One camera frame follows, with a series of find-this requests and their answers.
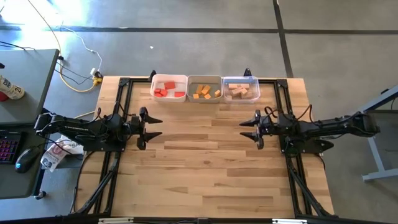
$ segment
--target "wooden table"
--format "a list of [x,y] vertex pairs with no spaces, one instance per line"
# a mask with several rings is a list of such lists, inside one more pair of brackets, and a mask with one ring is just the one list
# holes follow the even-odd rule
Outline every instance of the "wooden table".
[[[102,114],[112,113],[119,79],[104,78],[97,104]],[[304,80],[291,78],[288,84],[294,113],[302,114],[308,106]],[[254,130],[238,126],[252,118],[254,110],[276,107],[273,87],[261,85],[261,97],[253,105],[159,103],[149,90],[149,83],[134,84],[129,113],[146,106],[151,116],[164,121],[147,125],[147,130],[163,134],[145,151],[138,150],[136,138],[128,141],[119,166],[113,217],[294,217],[278,137],[264,137],[265,147],[259,151],[239,135]],[[103,157],[96,152],[84,166],[78,208],[98,185]],[[309,189],[333,213],[320,159],[303,154],[303,164]],[[301,192],[298,195],[304,211]]]

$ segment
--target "concrete floor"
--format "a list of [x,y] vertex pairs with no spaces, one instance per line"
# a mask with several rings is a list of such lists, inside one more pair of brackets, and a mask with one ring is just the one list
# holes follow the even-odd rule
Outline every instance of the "concrete floor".
[[[275,29],[271,0],[32,1],[52,26],[213,27]],[[286,29],[398,29],[397,1],[279,0]],[[0,26],[44,24],[22,0],[8,1]],[[96,55],[69,32],[56,32],[68,66],[88,74]],[[159,73],[286,77],[278,34],[80,32],[104,59],[104,75]],[[314,117],[350,114],[381,91],[398,84],[396,35],[286,35],[294,77],[305,79]],[[38,49],[56,48],[50,32],[25,27],[0,30],[0,40]],[[79,86],[84,89],[90,84]],[[95,108],[99,88],[75,93],[53,76],[45,107],[65,116]],[[335,213],[345,218],[398,222],[398,177],[364,183],[376,171],[365,139],[343,136],[325,153],[326,175]],[[0,220],[47,217],[69,212],[76,169],[46,172],[49,197],[0,201]],[[26,208],[24,213],[13,212]]]

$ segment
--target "computer mouse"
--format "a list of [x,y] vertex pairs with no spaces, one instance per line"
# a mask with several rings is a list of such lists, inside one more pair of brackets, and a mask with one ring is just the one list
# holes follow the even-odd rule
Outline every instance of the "computer mouse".
[[37,147],[32,149],[26,149],[18,157],[17,162],[15,163],[15,171],[20,174],[26,173],[32,167],[33,163],[39,155],[40,149]]

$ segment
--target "plastic container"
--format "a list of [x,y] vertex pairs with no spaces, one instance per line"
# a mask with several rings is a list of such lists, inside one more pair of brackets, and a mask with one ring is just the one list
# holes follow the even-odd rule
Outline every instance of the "plastic container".
[[[241,96],[231,96],[229,84],[249,84],[248,91],[252,93],[252,97],[241,99]],[[250,104],[254,103],[260,97],[259,80],[256,77],[224,77],[223,78],[223,95],[225,103],[232,104]]]
[[[164,89],[165,82],[175,82],[175,88],[167,90],[165,97],[155,96],[155,89]],[[154,97],[155,101],[159,102],[184,102],[187,98],[187,82],[188,78],[185,75],[163,75],[156,74],[152,77],[152,85],[150,86],[150,94]],[[183,91],[185,94],[181,97],[174,97],[176,91]]]
[[[199,95],[199,99],[195,99],[193,94],[196,93],[198,85],[203,86],[209,85],[211,96],[210,99],[206,99],[203,95]],[[221,95],[215,98],[215,91],[219,90]],[[192,103],[219,103],[223,97],[223,80],[221,77],[216,75],[190,75],[188,76],[188,99]]]

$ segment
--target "rgb keyboard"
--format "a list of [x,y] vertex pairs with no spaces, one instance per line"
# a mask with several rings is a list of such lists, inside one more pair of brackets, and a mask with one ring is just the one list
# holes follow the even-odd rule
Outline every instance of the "rgb keyboard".
[[20,141],[20,132],[0,131],[0,164],[15,164]]

